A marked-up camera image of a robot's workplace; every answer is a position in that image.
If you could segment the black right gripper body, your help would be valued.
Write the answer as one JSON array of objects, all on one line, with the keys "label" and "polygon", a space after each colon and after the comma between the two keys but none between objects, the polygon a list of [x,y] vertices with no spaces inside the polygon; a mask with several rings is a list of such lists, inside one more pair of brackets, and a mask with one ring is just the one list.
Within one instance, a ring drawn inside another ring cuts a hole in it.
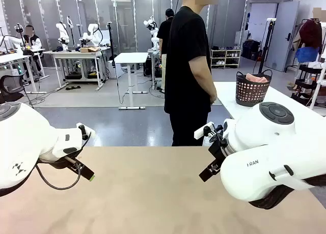
[{"label": "black right gripper body", "polygon": [[214,156],[214,160],[209,164],[209,168],[220,168],[227,157],[226,147],[228,143],[225,139],[216,139],[209,147],[209,152]]}]

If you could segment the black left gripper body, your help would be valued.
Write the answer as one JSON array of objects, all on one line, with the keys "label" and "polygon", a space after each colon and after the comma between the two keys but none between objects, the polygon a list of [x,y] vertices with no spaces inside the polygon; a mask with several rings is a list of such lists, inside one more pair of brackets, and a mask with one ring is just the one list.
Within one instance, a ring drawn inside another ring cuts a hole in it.
[{"label": "black left gripper body", "polygon": [[52,167],[56,169],[63,169],[66,167],[73,168],[73,169],[82,168],[81,163],[78,160],[68,156],[64,156],[57,161],[49,161],[49,160],[44,160],[39,158],[38,163],[50,164]]}]

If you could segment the dark perforated laundry basket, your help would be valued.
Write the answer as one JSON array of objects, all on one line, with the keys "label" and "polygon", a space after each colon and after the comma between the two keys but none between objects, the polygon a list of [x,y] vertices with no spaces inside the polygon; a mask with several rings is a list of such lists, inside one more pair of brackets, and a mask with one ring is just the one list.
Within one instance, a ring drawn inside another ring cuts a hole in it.
[{"label": "dark perforated laundry basket", "polygon": [[245,107],[253,107],[254,105],[263,102],[267,90],[269,88],[273,73],[272,70],[267,69],[262,73],[253,74],[259,77],[266,77],[269,82],[261,84],[251,84],[246,82],[245,75],[238,71],[236,73],[236,95],[235,101],[237,104]]}]

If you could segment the pink towel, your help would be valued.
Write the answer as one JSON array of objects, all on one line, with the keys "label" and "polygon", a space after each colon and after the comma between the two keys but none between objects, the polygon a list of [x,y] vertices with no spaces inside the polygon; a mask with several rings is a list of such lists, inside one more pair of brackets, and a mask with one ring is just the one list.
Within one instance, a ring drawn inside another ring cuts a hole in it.
[{"label": "pink towel", "polygon": [[251,84],[261,84],[261,83],[268,83],[269,80],[262,76],[262,77],[259,77],[258,75],[253,75],[253,74],[250,74],[250,73],[247,73],[245,75],[245,80],[246,82],[248,83],[251,83]]}]

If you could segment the person's right forearm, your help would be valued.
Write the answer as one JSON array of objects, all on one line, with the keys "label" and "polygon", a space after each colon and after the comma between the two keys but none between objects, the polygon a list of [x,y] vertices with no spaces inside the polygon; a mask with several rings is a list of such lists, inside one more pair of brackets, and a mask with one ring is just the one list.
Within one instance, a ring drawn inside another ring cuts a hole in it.
[{"label": "person's right forearm", "polygon": [[197,83],[200,85],[200,87],[208,95],[210,95],[210,93],[213,90],[216,90],[213,80],[212,80],[211,72],[208,68],[199,69],[197,71],[194,71],[193,76],[196,79]]}]

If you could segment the long white table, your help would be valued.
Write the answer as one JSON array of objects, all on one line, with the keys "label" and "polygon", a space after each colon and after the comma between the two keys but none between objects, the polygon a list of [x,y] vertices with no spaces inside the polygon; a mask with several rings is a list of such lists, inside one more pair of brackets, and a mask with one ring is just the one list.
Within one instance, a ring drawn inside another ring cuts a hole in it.
[{"label": "long white table", "polygon": [[[235,82],[215,82],[214,83],[219,102],[227,109],[232,118],[239,118],[250,107],[239,105],[236,102]],[[326,118],[326,108],[314,107],[310,109],[280,91],[269,87],[264,98],[265,102],[276,102],[288,108],[294,115],[296,121],[299,120],[319,120]]]}]

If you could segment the black mesh office chair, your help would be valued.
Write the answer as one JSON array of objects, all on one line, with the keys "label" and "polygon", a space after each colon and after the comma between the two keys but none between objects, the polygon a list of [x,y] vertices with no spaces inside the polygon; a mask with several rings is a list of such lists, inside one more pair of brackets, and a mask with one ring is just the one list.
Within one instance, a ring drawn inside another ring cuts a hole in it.
[{"label": "black mesh office chair", "polygon": [[0,78],[0,104],[16,102],[20,98],[26,96],[29,105],[34,108],[25,90],[23,76],[24,74],[4,75]]}]

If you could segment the white shoe rack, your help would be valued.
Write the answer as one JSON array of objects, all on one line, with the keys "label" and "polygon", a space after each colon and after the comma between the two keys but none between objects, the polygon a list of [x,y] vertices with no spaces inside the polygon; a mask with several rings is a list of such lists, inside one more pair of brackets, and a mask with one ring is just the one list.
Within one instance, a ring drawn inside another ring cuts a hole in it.
[{"label": "white shoe rack", "polygon": [[219,49],[210,51],[211,68],[238,68],[240,64],[240,49]]}]

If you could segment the black bag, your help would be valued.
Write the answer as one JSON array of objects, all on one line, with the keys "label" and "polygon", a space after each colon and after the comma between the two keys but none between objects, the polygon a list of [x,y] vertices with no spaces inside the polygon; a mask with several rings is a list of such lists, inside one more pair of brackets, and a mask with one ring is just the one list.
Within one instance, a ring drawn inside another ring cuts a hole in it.
[{"label": "black bag", "polygon": [[259,42],[259,41],[246,40],[242,44],[241,56],[246,59],[256,61],[258,58],[258,54],[260,52],[260,45],[261,45],[261,42]]}]

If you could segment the person in black t-shirt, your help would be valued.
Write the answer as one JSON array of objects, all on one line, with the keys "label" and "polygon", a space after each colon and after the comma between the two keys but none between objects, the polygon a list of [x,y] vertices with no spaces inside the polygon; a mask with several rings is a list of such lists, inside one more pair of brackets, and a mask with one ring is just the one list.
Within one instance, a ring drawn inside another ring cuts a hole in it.
[{"label": "person in black t-shirt", "polygon": [[197,83],[193,72],[210,70],[209,41],[200,12],[205,6],[217,3],[218,0],[182,0],[171,24],[164,110],[170,116],[174,147],[203,144],[203,139],[194,139],[194,132],[207,123],[210,96]]}]

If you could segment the empty white standing desk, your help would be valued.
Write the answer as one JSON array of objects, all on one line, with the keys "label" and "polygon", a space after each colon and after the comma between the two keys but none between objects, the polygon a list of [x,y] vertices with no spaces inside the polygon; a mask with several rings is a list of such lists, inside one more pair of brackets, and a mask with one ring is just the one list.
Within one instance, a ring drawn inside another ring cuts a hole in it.
[{"label": "empty white standing desk", "polygon": [[[142,64],[146,62],[148,53],[147,52],[128,52],[120,53],[114,59],[115,64],[125,64],[127,65],[127,76],[128,76],[128,91],[126,94],[129,95],[129,106],[120,106],[119,110],[143,110],[146,109],[145,106],[134,106],[133,95],[138,94],[148,94],[146,91],[138,91],[138,79],[137,79],[137,64]],[[132,84],[131,79],[131,65],[134,65],[134,78],[135,83]]]}]

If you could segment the seated person in varsity jacket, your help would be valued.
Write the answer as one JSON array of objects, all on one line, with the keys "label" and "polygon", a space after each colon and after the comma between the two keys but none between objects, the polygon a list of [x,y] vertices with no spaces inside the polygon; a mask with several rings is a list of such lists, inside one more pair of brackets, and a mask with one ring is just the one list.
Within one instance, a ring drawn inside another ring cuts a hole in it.
[{"label": "seated person in varsity jacket", "polygon": [[[27,25],[25,27],[25,34],[23,35],[23,38],[25,40],[25,44],[29,45],[31,49],[42,49],[42,43],[40,38],[35,34],[35,29],[32,25]],[[38,57],[35,55],[33,56],[33,60],[35,63],[35,66],[38,70],[38,74],[40,76],[43,76],[41,73],[41,67],[39,65]]]}]

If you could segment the blue bag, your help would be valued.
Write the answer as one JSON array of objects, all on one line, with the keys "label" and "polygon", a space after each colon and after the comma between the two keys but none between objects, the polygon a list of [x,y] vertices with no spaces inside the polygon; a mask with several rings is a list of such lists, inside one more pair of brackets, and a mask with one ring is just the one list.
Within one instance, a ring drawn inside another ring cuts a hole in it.
[{"label": "blue bag", "polygon": [[299,63],[314,62],[319,53],[319,48],[302,47],[299,48],[295,54]]}]

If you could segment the grey door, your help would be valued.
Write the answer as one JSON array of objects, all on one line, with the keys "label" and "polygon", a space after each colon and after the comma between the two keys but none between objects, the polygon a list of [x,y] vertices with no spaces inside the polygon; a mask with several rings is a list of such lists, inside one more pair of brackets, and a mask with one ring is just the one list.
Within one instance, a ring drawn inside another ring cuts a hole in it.
[{"label": "grey door", "polygon": [[292,34],[295,28],[299,2],[279,3],[275,27],[270,40],[265,66],[280,72],[284,71]]}]

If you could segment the dark red jacket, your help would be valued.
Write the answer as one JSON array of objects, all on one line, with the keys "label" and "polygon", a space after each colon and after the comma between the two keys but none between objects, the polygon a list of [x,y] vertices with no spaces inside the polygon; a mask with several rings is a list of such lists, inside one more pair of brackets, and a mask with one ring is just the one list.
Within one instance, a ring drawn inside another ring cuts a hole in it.
[{"label": "dark red jacket", "polygon": [[301,42],[305,47],[320,48],[322,45],[322,29],[319,21],[307,20],[299,30]]}]

